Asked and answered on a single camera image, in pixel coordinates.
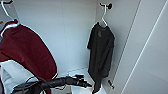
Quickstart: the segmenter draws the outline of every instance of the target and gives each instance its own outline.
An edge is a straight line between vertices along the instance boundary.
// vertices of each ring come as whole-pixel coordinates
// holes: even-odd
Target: clothing
[[[87,48],[90,49],[88,73],[95,82],[93,93],[99,91],[101,80],[108,76],[114,48],[114,35],[110,28],[94,25]]]
[[[13,23],[17,21],[8,22],[5,26]],[[44,42],[35,32],[21,24],[6,29],[3,33],[0,62],[7,60],[18,62],[33,75],[45,80],[51,79],[57,73],[56,63]]]
[[[30,71],[14,60],[0,62],[0,65],[1,80],[4,86],[5,94],[11,94],[15,86],[25,83],[30,77],[34,77]],[[38,79],[32,78],[29,80],[29,82],[33,81],[38,81]]]

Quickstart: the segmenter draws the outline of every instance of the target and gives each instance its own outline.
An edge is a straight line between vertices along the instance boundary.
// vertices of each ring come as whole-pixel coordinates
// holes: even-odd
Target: black fabric
[[[114,40],[114,35],[108,26],[101,27],[97,23],[92,28],[87,48],[90,49],[88,73],[95,82],[93,94],[99,91],[102,78],[108,77]]]

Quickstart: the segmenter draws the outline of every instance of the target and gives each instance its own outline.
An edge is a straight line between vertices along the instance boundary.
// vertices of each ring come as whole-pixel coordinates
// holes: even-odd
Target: white hanger
[[[13,20],[13,18],[12,18],[11,16],[9,16],[8,12],[6,11],[5,6],[4,6],[4,1],[3,1],[3,0],[1,1],[1,5],[2,5],[2,8],[3,8],[3,10],[4,10],[6,16],[8,16],[10,19]]]
[[[5,7],[4,7],[4,1],[3,1],[3,0],[1,1],[1,5],[2,5],[2,8],[3,8],[3,10],[4,10],[6,16],[8,16],[10,19],[12,19],[12,20],[14,21],[14,19],[13,19],[11,16],[9,16],[8,12],[6,11],[6,9],[5,9]],[[12,27],[17,27],[18,25],[19,25],[19,23],[7,25],[7,26],[3,29],[3,31],[1,32],[1,37],[3,37],[3,33],[5,32],[6,29],[12,28]]]
[[[103,14],[103,16],[102,16],[102,21],[104,22],[104,24],[107,26],[107,23],[106,23],[106,21],[104,20],[104,16],[105,16],[105,14],[106,14],[106,5],[104,5],[105,7],[104,7],[104,14]]]

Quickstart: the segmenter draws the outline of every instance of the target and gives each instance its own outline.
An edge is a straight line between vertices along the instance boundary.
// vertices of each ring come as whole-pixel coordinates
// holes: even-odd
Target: white wall
[[[104,12],[100,2],[113,4],[112,9],[107,10],[104,17],[115,36],[111,71],[109,77],[102,81],[106,92],[109,93],[111,87],[107,82],[108,80],[113,82],[140,0],[98,0],[96,21],[101,19]]]
[[[141,0],[113,82],[115,89],[109,94],[121,94],[165,2],[166,0]]]
[[[21,24],[40,35],[59,75],[87,68],[86,48],[95,24],[97,0],[14,0]]]

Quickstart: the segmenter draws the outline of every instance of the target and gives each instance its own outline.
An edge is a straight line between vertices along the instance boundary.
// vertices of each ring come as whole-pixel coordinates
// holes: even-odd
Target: red clothing
[[[56,63],[44,42],[35,32],[23,25],[6,29],[3,34],[0,43],[0,62],[11,59],[20,63],[36,77],[45,80],[51,79],[57,73]]]

